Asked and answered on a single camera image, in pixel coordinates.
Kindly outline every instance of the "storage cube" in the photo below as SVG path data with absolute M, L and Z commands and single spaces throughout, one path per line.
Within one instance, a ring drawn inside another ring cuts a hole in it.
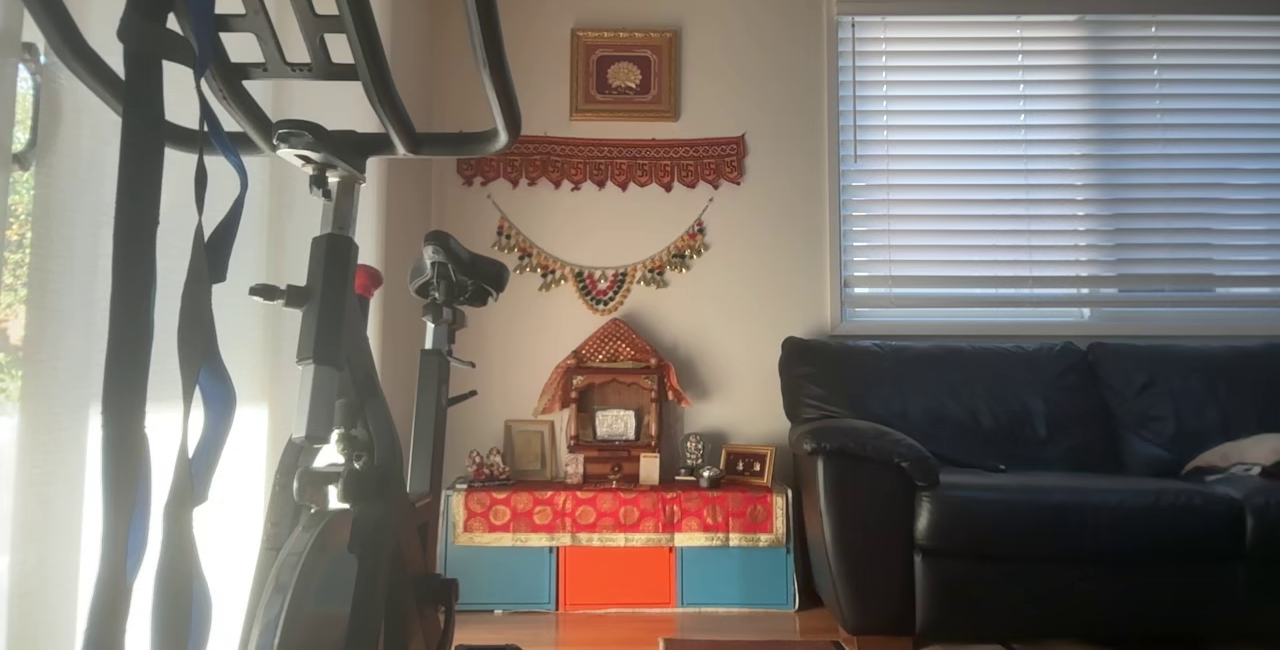
M 445 496 L 444 508 L 448 503 Z M 458 609 L 556 609 L 556 548 L 454 545 L 453 523 L 447 516 L 440 572 L 458 580 Z
M 791 548 L 680 548 L 681 608 L 795 608 Z
M 561 610 L 673 608 L 675 548 L 561 548 Z

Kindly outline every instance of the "blue drawer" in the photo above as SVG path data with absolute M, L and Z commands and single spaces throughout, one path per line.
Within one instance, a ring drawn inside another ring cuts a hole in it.
M 444 508 L 440 572 L 458 580 L 458 609 L 556 609 L 556 548 L 454 545 L 448 496 Z
M 681 608 L 795 608 L 791 548 L 680 548 Z

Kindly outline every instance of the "bike seat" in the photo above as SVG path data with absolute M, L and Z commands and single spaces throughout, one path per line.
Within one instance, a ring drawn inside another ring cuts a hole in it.
M 472 253 L 448 232 L 433 230 L 422 237 L 422 257 L 410 270 L 408 287 L 422 299 L 483 308 L 490 299 L 498 299 L 509 278 L 511 271 L 502 261 Z M 442 281 L 451 284 L 449 298 L 439 297 Z

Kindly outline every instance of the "orange storage bin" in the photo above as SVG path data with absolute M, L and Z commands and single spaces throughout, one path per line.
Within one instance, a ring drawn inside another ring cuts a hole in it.
M 561 548 L 561 610 L 675 606 L 675 548 Z

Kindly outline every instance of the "window sill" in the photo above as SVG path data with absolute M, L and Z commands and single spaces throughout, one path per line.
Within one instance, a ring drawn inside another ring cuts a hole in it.
M 1106 322 L 1106 321 L 1025 321 L 1025 319 L 984 319 L 984 321 L 868 321 L 837 322 L 836 337 L 1276 337 L 1280 319 L 1257 322 Z

